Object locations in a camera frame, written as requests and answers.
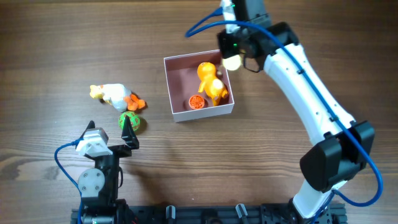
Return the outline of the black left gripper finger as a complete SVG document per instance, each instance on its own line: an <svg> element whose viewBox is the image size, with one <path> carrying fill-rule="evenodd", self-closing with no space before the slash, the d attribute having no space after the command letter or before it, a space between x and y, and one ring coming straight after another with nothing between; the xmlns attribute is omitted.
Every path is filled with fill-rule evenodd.
<svg viewBox="0 0 398 224"><path fill-rule="evenodd" d="M81 137L83 137L86 133L87 130L89 129L93 129L95 128L95 122L94 121L90 121L86 127L86 129L84 130L84 132L82 133Z"/></svg>
<svg viewBox="0 0 398 224"><path fill-rule="evenodd" d="M139 140L132 128L130 118L124 117L123 129L122 129L122 140L125 141L126 145L131 149L139 149Z"/></svg>

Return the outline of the yellow wooden rattle drum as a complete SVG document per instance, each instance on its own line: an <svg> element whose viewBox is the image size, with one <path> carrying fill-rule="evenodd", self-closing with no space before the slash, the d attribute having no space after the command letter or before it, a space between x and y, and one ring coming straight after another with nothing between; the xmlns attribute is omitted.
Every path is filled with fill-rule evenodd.
<svg viewBox="0 0 398 224"><path fill-rule="evenodd" d="M231 71L237 70L242 65L242 60L240 55L234 55L228 58L222 58L221 65L218 67L216 74L221 75L222 69L227 69Z"/></svg>

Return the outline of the orange plastic dinosaur toy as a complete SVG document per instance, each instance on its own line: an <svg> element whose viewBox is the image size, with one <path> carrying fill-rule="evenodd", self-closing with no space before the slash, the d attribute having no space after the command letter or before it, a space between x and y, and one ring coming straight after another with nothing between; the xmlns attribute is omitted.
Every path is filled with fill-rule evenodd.
<svg viewBox="0 0 398 224"><path fill-rule="evenodd" d="M213 106L218 106L221 99L229 97L226 85L216 76L217 69L210 62L203 62L197 68L200 79L198 92L205 92L211 98Z"/></svg>

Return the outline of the orange round slotted toy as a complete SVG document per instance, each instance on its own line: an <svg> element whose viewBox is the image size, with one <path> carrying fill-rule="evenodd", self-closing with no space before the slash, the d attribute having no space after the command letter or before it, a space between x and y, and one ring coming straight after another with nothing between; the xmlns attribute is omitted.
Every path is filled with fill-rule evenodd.
<svg viewBox="0 0 398 224"><path fill-rule="evenodd" d="M205 106L205 99L201 95L193 95L189 98L188 105L192 110L200 110Z"/></svg>

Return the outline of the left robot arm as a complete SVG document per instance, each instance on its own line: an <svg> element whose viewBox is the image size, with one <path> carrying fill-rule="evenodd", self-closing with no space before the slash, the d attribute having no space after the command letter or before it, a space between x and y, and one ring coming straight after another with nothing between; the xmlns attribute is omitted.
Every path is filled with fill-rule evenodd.
<svg viewBox="0 0 398 224"><path fill-rule="evenodd" d="M124 144L108 146L109 137L104 129L91 121L76 146L76 152L95 162L78 178L83 208L78 215L82 223L137 223L138 218L124 199L118 198L123 184L123 170L119 161L131 157L139 149L139 141L130 118L124 117L121 138Z"/></svg>

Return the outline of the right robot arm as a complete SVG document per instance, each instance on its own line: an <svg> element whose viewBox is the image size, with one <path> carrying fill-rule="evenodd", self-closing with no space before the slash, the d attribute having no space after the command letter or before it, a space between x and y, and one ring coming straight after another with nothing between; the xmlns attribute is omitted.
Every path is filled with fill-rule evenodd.
<svg viewBox="0 0 398 224"><path fill-rule="evenodd" d="M254 59L299 115L312 148L301 158L304 182L292 198L289 217L314 223L340 188L366 167L374 128L357 122L334 99L307 60L304 48L287 23L273 24L262 1L221 1L225 26L218 36L229 70Z"/></svg>

